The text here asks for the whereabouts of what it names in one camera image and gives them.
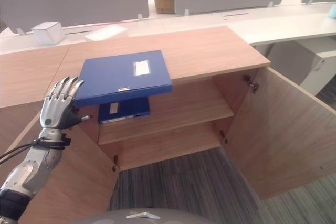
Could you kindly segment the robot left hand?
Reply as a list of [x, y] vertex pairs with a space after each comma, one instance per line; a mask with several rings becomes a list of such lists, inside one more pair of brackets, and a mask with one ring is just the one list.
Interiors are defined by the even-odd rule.
[[78, 77], [65, 77], [47, 92], [40, 113], [42, 128], [64, 130], [92, 118], [79, 116], [74, 100], [84, 81]]

